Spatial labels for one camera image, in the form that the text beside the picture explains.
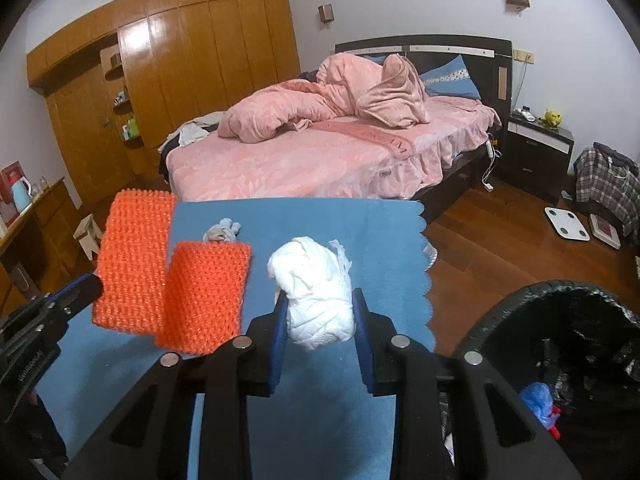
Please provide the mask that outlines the yellow plush toy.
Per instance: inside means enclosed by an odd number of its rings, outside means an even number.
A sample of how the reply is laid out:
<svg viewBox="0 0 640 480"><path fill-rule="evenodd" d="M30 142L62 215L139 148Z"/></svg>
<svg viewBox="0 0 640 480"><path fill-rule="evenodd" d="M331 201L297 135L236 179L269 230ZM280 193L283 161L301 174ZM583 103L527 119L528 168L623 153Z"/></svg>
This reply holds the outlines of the yellow plush toy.
<svg viewBox="0 0 640 480"><path fill-rule="evenodd" d="M546 110L539 120L548 128L557 129L562 124L563 115L556 110Z"/></svg>

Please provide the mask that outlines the light blue electric kettle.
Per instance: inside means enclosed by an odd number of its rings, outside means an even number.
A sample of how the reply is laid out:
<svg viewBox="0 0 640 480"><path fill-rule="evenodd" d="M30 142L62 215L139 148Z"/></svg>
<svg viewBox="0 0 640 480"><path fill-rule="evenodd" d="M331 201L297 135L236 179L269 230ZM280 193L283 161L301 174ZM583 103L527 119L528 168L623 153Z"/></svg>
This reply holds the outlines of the light blue electric kettle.
<svg viewBox="0 0 640 480"><path fill-rule="evenodd" d="M32 185L25 177L19 177L11 183L11 193L20 214L32 204Z"/></svg>

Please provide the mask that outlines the black nightstand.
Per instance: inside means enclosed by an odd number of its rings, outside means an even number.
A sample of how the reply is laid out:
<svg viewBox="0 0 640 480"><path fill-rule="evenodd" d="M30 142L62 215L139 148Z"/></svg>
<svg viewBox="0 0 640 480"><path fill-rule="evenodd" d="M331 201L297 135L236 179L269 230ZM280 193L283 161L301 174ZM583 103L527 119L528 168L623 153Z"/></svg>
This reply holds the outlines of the black nightstand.
<svg viewBox="0 0 640 480"><path fill-rule="evenodd" d="M536 119L512 113L503 133L499 176L503 181L555 206L574 148L573 135Z"/></svg>

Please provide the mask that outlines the white bathroom scale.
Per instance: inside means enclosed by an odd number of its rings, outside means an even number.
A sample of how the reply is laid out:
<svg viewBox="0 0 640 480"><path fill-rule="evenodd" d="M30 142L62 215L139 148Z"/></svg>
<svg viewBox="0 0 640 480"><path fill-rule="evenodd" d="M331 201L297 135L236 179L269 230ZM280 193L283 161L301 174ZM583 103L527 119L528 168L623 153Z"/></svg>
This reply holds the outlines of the white bathroom scale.
<svg viewBox="0 0 640 480"><path fill-rule="evenodd" d="M551 222L556 234L564 238L564 240L572 240L573 242L590 241L588 230L574 212L567 209L546 207L544 208L544 214Z"/></svg>

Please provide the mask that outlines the blue plastic bag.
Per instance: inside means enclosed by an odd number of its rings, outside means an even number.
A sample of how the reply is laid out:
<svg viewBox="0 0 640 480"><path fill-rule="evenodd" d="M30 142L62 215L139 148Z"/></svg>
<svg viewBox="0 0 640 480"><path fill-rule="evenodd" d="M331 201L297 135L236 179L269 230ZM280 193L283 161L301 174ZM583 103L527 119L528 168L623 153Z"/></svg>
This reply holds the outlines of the blue plastic bag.
<svg viewBox="0 0 640 480"><path fill-rule="evenodd" d="M554 405L549 386L544 382L532 382L520 392L520 398L538 422L548 430L548 416Z"/></svg>

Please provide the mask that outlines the small grey crumpled tissue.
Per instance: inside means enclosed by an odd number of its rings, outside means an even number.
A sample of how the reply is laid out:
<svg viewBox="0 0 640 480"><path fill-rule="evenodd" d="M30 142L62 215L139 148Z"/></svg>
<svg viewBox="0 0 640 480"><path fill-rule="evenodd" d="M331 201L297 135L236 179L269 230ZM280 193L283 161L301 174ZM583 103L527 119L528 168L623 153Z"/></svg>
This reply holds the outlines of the small grey crumpled tissue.
<svg viewBox="0 0 640 480"><path fill-rule="evenodd" d="M238 238L241 225L230 218L222 218L203 235L205 243L233 243Z"/></svg>

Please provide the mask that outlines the pile of clothes on bed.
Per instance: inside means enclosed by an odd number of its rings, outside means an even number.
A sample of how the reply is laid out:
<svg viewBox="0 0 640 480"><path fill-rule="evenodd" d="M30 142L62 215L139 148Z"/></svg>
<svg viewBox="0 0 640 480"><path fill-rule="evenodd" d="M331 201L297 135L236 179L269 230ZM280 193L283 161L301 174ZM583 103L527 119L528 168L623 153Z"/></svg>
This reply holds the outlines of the pile of clothes on bed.
<svg viewBox="0 0 640 480"><path fill-rule="evenodd" d="M158 173L168 179L167 157L175 148L185 148L195 142L201 141L218 129L224 112L213 112L204 116L195 117L184 122L177 130L171 133L165 142L157 149L160 154Z"/></svg>

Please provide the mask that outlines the bed with pink sheet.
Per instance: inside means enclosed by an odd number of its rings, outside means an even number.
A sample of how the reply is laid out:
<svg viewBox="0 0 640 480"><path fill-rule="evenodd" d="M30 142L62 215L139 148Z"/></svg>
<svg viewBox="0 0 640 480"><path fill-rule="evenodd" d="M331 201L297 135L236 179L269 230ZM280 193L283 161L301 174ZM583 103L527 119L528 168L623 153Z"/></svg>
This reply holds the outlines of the bed with pink sheet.
<svg viewBox="0 0 640 480"><path fill-rule="evenodd" d="M413 152L389 148L317 126L290 130L257 144L211 133L166 158L171 191L184 202L264 197L410 200L438 185L454 160L483 146L501 125L491 107L436 96L427 124L399 131Z"/></svg>

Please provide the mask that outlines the plaid shirt on chair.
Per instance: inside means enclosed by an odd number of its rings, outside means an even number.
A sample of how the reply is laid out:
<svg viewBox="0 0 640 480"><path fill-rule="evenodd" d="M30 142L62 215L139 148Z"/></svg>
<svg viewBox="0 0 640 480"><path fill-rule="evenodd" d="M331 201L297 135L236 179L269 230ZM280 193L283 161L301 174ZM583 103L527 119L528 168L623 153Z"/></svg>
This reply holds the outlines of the plaid shirt on chair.
<svg viewBox="0 0 640 480"><path fill-rule="evenodd" d="M639 165L609 146L594 142L574 162L577 203L597 203L639 243Z"/></svg>

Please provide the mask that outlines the black headboard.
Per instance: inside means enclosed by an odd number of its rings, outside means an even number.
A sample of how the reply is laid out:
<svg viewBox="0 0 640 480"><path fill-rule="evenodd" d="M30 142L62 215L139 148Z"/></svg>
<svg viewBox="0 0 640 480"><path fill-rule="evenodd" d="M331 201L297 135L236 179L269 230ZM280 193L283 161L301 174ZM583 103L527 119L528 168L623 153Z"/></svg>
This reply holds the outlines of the black headboard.
<svg viewBox="0 0 640 480"><path fill-rule="evenodd" d="M502 122L511 114L512 42L465 35L406 35L361 39L336 44L335 52L405 55L420 74L461 55L482 102L492 107Z"/></svg>

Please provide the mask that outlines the blue table mat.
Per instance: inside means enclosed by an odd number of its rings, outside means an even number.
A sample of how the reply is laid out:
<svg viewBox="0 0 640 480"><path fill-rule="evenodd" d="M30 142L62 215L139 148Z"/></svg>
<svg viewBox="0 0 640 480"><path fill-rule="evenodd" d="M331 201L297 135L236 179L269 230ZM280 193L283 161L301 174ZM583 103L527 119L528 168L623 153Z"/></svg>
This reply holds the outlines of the blue table mat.
<svg viewBox="0 0 640 480"><path fill-rule="evenodd" d="M352 289L427 348L435 339L415 202L244 200L252 248L239 348L163 366L149 338L70 324L40 393L69 479L385 479L396 401L361 381Z"/></svg>

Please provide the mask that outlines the blue pillow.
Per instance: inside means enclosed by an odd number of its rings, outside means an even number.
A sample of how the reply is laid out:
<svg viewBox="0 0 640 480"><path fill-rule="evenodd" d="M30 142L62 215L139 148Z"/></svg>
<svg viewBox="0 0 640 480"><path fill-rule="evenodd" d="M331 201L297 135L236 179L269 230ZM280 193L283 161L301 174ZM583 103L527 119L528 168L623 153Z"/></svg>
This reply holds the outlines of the blue pillow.
<svg viewBox="0 0 640 480"><path fill-rule="evenodd" d="M421 74L420 79L429 96L456 96L471 100L482 98L461 55L443 66Z"/></svg>

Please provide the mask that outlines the wooden side cabinet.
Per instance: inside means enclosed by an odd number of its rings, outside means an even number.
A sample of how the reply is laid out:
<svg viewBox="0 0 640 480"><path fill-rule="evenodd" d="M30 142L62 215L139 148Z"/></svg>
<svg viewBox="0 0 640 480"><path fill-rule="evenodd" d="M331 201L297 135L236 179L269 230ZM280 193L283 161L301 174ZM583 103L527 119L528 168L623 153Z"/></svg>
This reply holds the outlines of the wooden side cabinet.
<svg viewBox="0 0 640 480"><path fill-rule="evenodd" d="M56 292L94 269L74 239L80 221L62 179L24 211L1 240L1 315L35 296Z"/></svg>

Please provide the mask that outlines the pink duvet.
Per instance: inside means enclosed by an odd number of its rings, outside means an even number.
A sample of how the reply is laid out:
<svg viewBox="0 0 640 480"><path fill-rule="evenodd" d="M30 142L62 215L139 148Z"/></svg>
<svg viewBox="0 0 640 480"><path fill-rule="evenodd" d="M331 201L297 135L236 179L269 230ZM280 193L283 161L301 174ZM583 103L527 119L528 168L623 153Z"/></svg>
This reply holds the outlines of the pink duvet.
<svg viewBox="0 0 640 480"><path fill-rule="evenodd" d="M274 138L285 125L305 129L342 117L408 129L431 121L426 101L424 84L408 58L394 53L378 64L337 53L321 63L314 81L283 81L237 102L224 112L217 132L256 144Z"/></svg>

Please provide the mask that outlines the orange bubble wrap sheet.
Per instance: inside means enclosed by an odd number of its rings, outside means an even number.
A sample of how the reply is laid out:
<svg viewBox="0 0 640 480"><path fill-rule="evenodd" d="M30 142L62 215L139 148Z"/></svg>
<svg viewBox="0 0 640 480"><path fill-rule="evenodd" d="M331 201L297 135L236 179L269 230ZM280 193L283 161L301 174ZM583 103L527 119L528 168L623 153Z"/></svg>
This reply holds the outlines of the orange bubble wrap sheet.
<svg viewBox="0 0 640 480"><path fill-rule="evenodd" d="M236 240L169 246L177 197L123 190L111 204L96 274L102 296L92 322L152 336L178 353L209 354L239 336L252 248Z"/></svg>

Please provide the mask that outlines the wall power socket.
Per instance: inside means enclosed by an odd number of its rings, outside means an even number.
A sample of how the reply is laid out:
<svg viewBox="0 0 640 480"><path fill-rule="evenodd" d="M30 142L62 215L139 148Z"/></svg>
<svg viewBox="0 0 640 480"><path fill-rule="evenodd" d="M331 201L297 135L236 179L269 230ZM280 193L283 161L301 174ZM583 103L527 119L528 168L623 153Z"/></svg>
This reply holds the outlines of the wall power socket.
<svg viewBox="0 0 640 480"><path fill-rule="evenodd" d="M514 49L512 51L512 58L514 62L519 62L523 64L534 64L535 63L535 55L533 52Z"/></svg>

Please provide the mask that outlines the red plastic bag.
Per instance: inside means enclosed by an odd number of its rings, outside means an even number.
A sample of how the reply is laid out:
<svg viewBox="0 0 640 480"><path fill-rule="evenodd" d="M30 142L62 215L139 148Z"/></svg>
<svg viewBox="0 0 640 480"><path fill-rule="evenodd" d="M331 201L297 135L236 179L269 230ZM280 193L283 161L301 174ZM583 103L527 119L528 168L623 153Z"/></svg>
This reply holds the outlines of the red plastic bag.
<svg viewBox="0 0 640 480"><path fill-rule="evenodd" d="M552 405L550 414L548 416L548 433L554 440L559 440L561 437L560 430L556 426L556 422L558 421L562 410L556 406Z"/></svg>

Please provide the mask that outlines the pink book on floor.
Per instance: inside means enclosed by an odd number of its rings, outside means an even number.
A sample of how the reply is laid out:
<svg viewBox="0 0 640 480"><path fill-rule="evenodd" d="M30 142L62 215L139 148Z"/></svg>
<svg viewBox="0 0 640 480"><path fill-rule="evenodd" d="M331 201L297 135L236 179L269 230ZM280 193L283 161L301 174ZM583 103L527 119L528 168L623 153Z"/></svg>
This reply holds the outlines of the pink book on floor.
<svg viewBox="0 0 640 480"><path fill-rule="evenodd" d="M620 250L620 237L610 222L607 222L597 214L589 215L590 229L595 238L608 246Z"/></svg>

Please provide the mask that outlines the small white wooden stool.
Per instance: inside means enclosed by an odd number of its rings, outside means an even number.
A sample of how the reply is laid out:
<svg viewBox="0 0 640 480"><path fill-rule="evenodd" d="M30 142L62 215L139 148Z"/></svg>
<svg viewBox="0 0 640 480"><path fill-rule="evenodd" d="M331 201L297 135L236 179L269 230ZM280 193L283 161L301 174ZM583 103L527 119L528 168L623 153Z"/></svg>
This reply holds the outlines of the small white wooden stool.
<svg viewBox="0 0 640 480"><path fill-rule="evenodd" d="M94 220L93 214L87 214L82 218L74 232L74 239L78 241L89 261L93 261L100 254L102 238L103 232Z"/></svg>

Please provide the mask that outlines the wooden wardrobe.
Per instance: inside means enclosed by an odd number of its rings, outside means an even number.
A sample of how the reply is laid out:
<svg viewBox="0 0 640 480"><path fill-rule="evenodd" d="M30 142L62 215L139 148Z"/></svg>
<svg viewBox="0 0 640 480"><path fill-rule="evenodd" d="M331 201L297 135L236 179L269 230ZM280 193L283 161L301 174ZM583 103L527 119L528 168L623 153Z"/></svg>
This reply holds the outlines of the wooden wardrobe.
<svg viewBox="0 0 640 480"><path fill-rule="evenodd" d="M181 124L295 77L288 0L115 0L27 53L74 187L93 204L149 176Z"/></svg>

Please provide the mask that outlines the red box on cabinet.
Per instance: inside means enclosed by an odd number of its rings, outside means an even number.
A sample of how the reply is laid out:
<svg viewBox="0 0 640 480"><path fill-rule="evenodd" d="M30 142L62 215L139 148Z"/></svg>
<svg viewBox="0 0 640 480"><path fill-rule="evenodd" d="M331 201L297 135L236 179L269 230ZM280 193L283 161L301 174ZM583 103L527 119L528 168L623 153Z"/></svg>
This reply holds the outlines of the red box on cabinet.
<svg viewBox="0 0 640 480"><path fill-rule="evenodd" d="M24 175L18 160L1 169L1 215L7 226L22 212L21 206L15 203L12 186Z"/></svg>

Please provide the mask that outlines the left wall lamp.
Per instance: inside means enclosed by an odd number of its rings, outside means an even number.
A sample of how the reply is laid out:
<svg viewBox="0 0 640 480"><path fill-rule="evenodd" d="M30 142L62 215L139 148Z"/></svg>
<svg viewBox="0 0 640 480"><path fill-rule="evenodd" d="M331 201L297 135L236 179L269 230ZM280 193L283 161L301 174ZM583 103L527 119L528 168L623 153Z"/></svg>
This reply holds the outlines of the left wall lamp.
<svg viewBox="0 0 640 480"><path fill-rule="evenodd" d="M318 14L322 24L330 24L334 21L334 12L331 3L318 6Z"/></svg>

